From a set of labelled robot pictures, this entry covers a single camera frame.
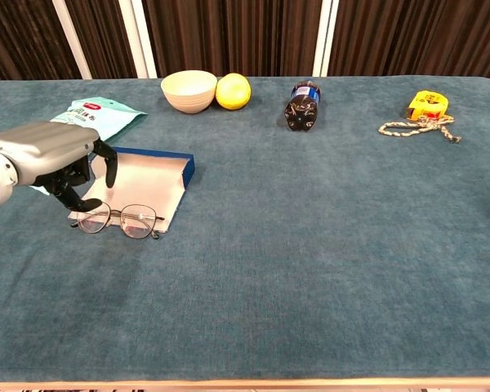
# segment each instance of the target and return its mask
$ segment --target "rope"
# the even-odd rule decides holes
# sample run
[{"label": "rope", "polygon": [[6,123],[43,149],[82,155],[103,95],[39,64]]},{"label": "rope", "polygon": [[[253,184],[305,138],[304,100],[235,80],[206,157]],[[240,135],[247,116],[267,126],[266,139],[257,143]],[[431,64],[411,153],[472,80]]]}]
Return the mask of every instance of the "rope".
[{"label": "rope", "polygon": [[[453,123],[454,117],[443,116],[439,119],[427,118],[426,116],[420,116],[417,122],[386,122],[379,127],[379,133],[385,136],[396,137],[409,137],[419,135],[420,133],[430,132],[434,130],[440,130],[444,137],[451,143],[459,143],[461,141],[460,136],[454,136],[445,124]],[[390,132],[386,128],[418,128],[410,132]]]}]

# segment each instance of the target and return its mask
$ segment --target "soda bottle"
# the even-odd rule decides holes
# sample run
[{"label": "soda bottle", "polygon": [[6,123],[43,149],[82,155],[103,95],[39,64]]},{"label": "soda bottle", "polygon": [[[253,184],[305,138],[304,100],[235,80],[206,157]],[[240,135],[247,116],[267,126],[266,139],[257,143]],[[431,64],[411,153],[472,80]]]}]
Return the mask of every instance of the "soda bottle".
[{"label": "soda bottle", "polygon": [[285,118],[293,131],[308,131],[318,117],[321,91],[316,83],[299,82],[292,89],[291,100],[285,108]]}]

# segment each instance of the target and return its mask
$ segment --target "light blue package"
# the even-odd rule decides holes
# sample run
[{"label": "light blue package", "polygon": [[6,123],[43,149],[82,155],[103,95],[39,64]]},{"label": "light blue package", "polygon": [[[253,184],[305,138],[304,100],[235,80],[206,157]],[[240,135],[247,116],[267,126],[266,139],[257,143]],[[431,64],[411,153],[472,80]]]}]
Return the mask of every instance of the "light blue package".
[{"label": "light blue package", "polygon": [[[51,121],[96,129],[100,138],[106,141],[140,114],[147,113],[134,110],[116,100],[95,96],[83,100],[74,100],[65,113],[59,114]],[[31,188],[43,194],[49,194],[43,187],[32,186]]]}]

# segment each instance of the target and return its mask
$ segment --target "white bowl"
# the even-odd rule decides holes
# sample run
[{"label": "white bowl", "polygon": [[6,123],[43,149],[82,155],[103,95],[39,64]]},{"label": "white bowl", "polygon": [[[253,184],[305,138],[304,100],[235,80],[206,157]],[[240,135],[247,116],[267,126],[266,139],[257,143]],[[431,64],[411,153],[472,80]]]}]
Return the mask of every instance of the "white bowl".
[{"label": "white bowl", "polygon": [[193,114],[211,104],[217,83],[218,79],[210,72],[188,70],[170,74],[160,86],[173,108]]}]

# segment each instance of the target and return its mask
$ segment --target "brown curtain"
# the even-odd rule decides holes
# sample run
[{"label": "brown curtain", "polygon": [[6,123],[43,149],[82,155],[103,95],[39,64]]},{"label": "brown curtain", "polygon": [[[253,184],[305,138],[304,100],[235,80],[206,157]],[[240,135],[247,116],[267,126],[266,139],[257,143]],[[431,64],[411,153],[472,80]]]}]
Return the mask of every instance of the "brown curtain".
[{"label": "brown curtain", "polygon": [[136,78],[118,0],[66,0],[94,79]]},{"label": "brown curtain", "polygon": [[321,0],[144,0],[158,76],[311,75]]},{"label": "brown curtain", "polygon": [[0,0],[0,80],[81,78],[51,0]]},{"label": "brown curtain", "polygon": [[341,0],[328,74],[490,78],[490,0]]}]

